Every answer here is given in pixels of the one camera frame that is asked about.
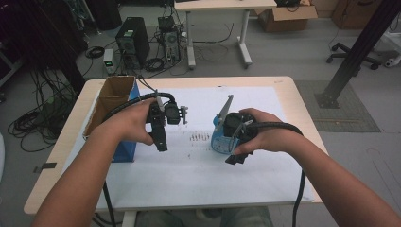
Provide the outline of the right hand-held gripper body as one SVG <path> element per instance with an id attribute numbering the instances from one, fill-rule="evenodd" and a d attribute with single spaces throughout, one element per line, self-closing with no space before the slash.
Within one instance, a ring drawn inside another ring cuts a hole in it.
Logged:
<path id="1" fill-rule="evenodd" d="M 238 138 L 238 144 L 245 143 L 257 135 L 257 130 L 249 127 L 250 124 L 255 122 L 255 119 L 247 113 L 230 113 L 233 98 L 233 95 L 228 95 L 226 103 L 217 115 L 224 121 L 224 135 Z"/>

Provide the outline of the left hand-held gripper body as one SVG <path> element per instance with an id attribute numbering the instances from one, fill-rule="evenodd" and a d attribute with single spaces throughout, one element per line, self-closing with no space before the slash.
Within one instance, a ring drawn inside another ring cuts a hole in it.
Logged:
<path id="1" fill-rule="evenodd" d="M 186 106 L 179 107 L 172 101 L 167 102 L 166 105 L 159 105 L 155 101 L 149 106 L 147 123 L 151 125 L 153 132 L 163 130 L 166 124 L 179 125 L 181 121 L 186 124 L 187 110 Z"/>

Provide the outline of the blue round container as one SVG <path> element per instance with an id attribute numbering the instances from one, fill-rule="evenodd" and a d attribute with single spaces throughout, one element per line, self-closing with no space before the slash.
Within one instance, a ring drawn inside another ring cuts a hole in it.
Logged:
<path id="1" fill-rule="evenodd" d="M 213 124 L 215 125 L 211 138 L 211 148 L 218 153 L 230 155 L 239 143 L 238 138 L 224 135 L 224 121 L 217 115 Z"/>

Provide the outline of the blue-sided cardboard box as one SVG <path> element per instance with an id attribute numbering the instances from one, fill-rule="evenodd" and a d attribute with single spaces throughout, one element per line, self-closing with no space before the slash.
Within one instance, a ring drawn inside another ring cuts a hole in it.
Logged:
<path id="1" fill-rule="evenodd" d="M 103 118 L 111 110 L 139 96 L 140 92 L 134 76 L 107 78 L 94 100 L 88 123 L 83 131 L 84 139 L 89 137 L 93 129 L 102 123 Z M 120 142 L 115 150 L 113 162 L 132 162 L 134 159 L 135 149 L 135 142 Z"/>

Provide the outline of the person's right hand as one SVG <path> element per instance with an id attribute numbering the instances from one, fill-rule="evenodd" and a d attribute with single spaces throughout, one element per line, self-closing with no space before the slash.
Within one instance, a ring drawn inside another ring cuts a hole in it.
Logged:
<path id="1" fill-rule="evenodd" d="M 245 154 L 257 149 L 263 149 L 284 151 L 290 155 L 297 155 L 305 149 L 306 144 L 307 141 L 305 138 L 294 131 L 286 129 L 261 129 L 253 140 L 238 146 L 234 150 L 234 154 Z"/>

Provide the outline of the person's left hand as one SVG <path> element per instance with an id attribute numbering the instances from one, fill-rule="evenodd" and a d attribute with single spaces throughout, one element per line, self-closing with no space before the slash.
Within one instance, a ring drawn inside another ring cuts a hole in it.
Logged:
<path id="1" fill-rule="evenodd" d="M 90 138 L 95 138 L 103 148 L 109 149 L 116 148 L 121 141 L 152 145 L 153 139 L 147 133 L 145 125 L 149 106 L 153 101 L 154 98 L 140 101 L 113 115 L 96 127 Z"/>

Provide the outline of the white table mat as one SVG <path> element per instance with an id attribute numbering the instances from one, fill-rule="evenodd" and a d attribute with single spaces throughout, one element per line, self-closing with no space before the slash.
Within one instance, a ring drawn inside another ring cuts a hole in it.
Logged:
<path id="1" fill-rule="evenodd" d="M 213 119 L 225 103 L 233 112 L 254 107 L 283 118 L 273 87 L 171 88 L 169 93 L 187 107 L 187 122 L 166 126 L 166 151 L 139 144 L 133 161 L 111 164 L 110 195 L 99 198 L 98 210 L 314 201 L 311 185 L 300 182 L 301 168 L 289 155 L 256 151 L 244 163 L 230 165 L 211 148 Z"/>

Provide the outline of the person's jeans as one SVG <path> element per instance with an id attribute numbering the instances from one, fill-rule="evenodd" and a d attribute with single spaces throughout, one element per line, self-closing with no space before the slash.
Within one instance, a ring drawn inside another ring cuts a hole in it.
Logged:
<path id="1" fill-rule="evenodd" d="M 134 227 L 273 227 L 269 209 L 261 207 L 155 210 L 139 212 Z"/>

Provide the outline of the open-sided computer tower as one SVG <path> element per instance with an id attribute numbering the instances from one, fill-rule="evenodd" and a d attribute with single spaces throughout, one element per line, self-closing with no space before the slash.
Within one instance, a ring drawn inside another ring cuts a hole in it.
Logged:
<path id="1" fill-rule="evenodd" d="M 174 64 L 181 60 L 179 30 L 172 16 L 159 17 L 158 24 L 166 61 Z"/>

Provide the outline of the small white power unit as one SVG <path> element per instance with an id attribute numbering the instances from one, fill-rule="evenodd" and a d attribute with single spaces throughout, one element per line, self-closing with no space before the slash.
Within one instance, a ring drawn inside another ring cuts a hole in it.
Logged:
<path id="1" fill-rule="evenodd" d="M 113 57 L 113 50 L 110 48 L 107 48 L 104 51 L 103 55 L 103 64 L 105 66 L 105 69 L 109 75 L 114 73 L 115 70 L 115 62 L 114 62 L 114 57 Z"/>

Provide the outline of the black computer tower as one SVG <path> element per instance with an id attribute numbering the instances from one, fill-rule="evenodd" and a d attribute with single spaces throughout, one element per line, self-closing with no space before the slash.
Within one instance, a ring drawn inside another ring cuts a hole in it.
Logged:
<path id="1" fill-rule="evenodd" d="M 150 50 L 148 33 L 143 17 L 128 17 L 115 36 L 120 53 L 133 68 L 145 66 Z"/>

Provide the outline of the grey floor mat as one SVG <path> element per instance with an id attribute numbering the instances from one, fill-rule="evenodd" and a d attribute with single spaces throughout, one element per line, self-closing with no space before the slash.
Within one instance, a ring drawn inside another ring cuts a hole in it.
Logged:
<path id="1" fill-rule="evenodd" d="M 338 108 L 321 108 L 315 95 L 323 92 L 328 81 L 296 80 L 295 84 L 318 131 L 380 132 L 351 85 L 340 93 Z"/>

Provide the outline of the open brown cardboard box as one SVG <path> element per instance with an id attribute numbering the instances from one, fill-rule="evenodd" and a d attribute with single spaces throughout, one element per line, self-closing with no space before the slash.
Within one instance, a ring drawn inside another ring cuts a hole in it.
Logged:
<path id="1" fill-rule="evenodd" d="M 301 31 L 306 28 L 309 19 L 318 18 L 314 6 L 257 9 L 255 12 L 259 24 L 269 33 Z"/>

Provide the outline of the black tape strip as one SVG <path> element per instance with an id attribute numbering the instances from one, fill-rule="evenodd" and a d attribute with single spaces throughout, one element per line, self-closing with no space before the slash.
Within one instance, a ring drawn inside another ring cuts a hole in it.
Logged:
<path id="1" fill-rule="evenodd" d="M 34 173 L 41 173 L 44 169 L 52 169 L 55 168 L 57 163 L 44 163 L 41 166 L 35 166 L 33 169 Z"/>

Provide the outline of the white-legged table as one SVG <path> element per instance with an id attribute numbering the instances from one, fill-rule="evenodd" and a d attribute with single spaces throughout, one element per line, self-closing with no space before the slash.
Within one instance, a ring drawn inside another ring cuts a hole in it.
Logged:
<path id="1" fill-rule="evenodd" d="M 253 63 L 247 45 L 245 44 L 250 13 L 253 9 L 271 9 L 275 7 L 276 3 L 274 0 L 174 0 L 175 10 L 185 13 L 188 68 L 193 70 L 196 67 L 192 35 L 192 19 L 196 14 L 203 14 L 205 12 L 211 17 L 216 17 L 218 11 L 228 12 L 230 16 L 232 16 L 235 11 L 241 12 L 241 33 L 237 37 L 237 44 L 240 54 L 243 57 L 244 67 L 248 68 Z"/>

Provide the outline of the black metal stand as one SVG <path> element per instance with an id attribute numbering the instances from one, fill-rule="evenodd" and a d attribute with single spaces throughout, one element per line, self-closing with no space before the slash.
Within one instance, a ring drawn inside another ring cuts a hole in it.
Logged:
<path id="1" fill-rule="evenodd" d="M 337 99 L 341 91 L 399 12 L 401 12 L 401 0 L 382 0 L 327 87 L 321 94 L 315 95 L 320 108 L 337 109 L 340 106 Z"/>

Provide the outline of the black curtain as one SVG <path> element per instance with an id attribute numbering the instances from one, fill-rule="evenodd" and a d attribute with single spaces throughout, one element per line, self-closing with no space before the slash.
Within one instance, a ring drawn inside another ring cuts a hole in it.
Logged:
<path id="1" fill-rule="evenodd" d="M 76 93 L 85 79 L 76 59 L 88 48 L 64 0 L 0 0 L 0 35 L 8 35 L 41 72 L 61 70 Z"/>

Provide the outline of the closed brown cardboard box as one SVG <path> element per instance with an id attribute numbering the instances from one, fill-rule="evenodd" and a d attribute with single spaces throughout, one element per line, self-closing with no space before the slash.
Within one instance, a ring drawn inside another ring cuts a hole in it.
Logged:
<path id="1" fill-rule="evenodd" d="M 381 2 L 382 0 L 339 0 L 331 19 L 340 29 L 363 29 Z"/>

